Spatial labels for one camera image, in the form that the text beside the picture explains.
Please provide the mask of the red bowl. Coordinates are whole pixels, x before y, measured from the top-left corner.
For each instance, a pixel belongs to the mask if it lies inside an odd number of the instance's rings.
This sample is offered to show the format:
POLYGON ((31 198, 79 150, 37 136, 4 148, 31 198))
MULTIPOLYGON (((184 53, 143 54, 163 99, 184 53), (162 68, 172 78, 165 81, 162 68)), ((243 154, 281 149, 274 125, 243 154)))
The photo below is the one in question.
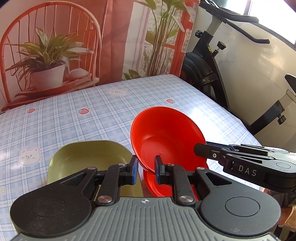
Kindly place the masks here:
MULTIPOLYGON (((186 171, 194 171, 196 167, 204 167, 208 169, 206 159, 202 158, 201 160, 185 160, 180 162, 171 162, 172 164, 177 164, 182 166, 186 171)), ((172 189, 170 185, 158 185, 156 183, 155 174, 150 172, 148 169, 144 168, 144 165, 141 164, 143 168, 144 183, 154 197, 170 197, 172 196, 172 189)))
POLYGON ((185 170, 206 167, 206 158, 194 153, 197 143, 205 138, 198 126, 182 112, 155 106, 140 112, 130 130, 132 148, 141 166, 154 173, 154 158, 159 155, 164 164, 176 164, 185 170))

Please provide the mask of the printed room backdrop cloth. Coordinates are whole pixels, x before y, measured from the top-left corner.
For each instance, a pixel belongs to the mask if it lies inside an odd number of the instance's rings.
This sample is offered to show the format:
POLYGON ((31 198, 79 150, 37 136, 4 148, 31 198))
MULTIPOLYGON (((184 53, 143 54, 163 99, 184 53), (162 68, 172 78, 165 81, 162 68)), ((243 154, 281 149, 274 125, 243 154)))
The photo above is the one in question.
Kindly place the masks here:
POLYGON ((1 112, 76 90, 179 75, 198 1, 7 1, 1 112))

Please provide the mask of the blue plaid tablecloth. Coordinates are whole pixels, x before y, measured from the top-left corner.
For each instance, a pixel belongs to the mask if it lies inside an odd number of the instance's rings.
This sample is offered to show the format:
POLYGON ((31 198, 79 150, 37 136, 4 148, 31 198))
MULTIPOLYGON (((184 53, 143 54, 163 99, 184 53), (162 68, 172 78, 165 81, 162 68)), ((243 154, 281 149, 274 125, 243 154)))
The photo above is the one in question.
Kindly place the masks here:
POLYGON ((13 201, 47 183, 58 149, 92 140, 130 149, 133 119, 152 106, 186 114, 209 142, 259 145, 239 119, 175 75, 114 82, 14 108, 1 114, 1 240, 16 234, 13 201))

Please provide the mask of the green plate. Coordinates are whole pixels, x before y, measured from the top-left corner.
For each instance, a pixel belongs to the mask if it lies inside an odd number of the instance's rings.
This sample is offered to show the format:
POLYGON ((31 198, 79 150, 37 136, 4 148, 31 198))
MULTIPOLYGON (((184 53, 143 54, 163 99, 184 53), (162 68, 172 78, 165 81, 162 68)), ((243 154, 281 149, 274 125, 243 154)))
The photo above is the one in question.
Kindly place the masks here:
MULTIPOLYGON (((107 170, 118 163, 128 164, 132 153, 123 145, 108 141, 84 141, 68 144, 58 150, 49 165, 48 184, 65 178, 88 167, 96 167, 98 171, 107 170)), ((84 192, 88 198, 97 198, 100 186, 90 184, 84 192)), ((135 185, 120 187, 120 196, 143 197, 142 187, 137 174, 135 185)))

